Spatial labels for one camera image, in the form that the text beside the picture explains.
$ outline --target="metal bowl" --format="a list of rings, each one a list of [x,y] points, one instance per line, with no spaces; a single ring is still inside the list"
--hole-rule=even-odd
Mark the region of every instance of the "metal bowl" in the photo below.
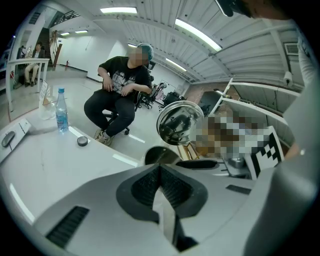
[[[191,129],[204,119],[202,109],[187,100],[176,101],[166,106],[156,121],[156,130],[161,139],[174,146],[190,142]]]
[[[143,157],[145,165],[151,164],[173,164],[182,161],[171,149],[164,146],[154,146],[150,148]]]

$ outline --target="stainless steel pot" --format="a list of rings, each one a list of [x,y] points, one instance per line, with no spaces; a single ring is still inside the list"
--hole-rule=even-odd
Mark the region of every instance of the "stainless steel pot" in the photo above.
[[[190,142],[190,132],[196,123],[204,119],[202,109],[187,100],[166,106],[158,116],[156,129],[161,139],[174,146]]]

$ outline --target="water bottle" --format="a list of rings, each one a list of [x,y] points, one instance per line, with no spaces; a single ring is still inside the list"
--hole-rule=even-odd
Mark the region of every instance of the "water bottle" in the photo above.
[[[67,105],[64,96],[65,88],[58,89],[58,101],[55,108],[56,123],[60,132],[66,132],[68,130],[68,115]]]

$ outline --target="white pillar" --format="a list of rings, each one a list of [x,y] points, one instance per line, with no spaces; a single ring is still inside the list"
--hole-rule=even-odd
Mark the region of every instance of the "white pillar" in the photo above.
[[[43,11],[39,18],[37,19],[36,23],[32,26],[32,30],[31,30],[31,34],[29,36],[29,39],[26,43],[26,48],[28,49],[28,47],[32,46],[32,49],[34,50],[36,48],[36,43],[38,41],[38,37],[41,33],[41,30],[43,29],[45,22],[46,22],[46,12]]]
[[[35,12],[36,12],[36,9],[33,9],[29,13],[29,15],[24,19],[24,21],[20,24],[20,26],[17,28],[16,34],[15,34],[15,40],[13,43],[12,52],[11,52],[11,56],[10,56],[10,61],[14,61],[17,59],[18,50],[21,46],[22,38],[24,36],[26,28],[29,25],[29,21],[30,21],[31,17],[34,15]]]

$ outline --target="air vent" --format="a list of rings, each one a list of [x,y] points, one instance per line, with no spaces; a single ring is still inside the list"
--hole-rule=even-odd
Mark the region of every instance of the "air vent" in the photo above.
[[[287,42],[284,44],[284,48],[287,55],[298,55],[298,43]]]
[[[65,248],[89,209],[76,206],[47,234],[46,238],[61,248]]]

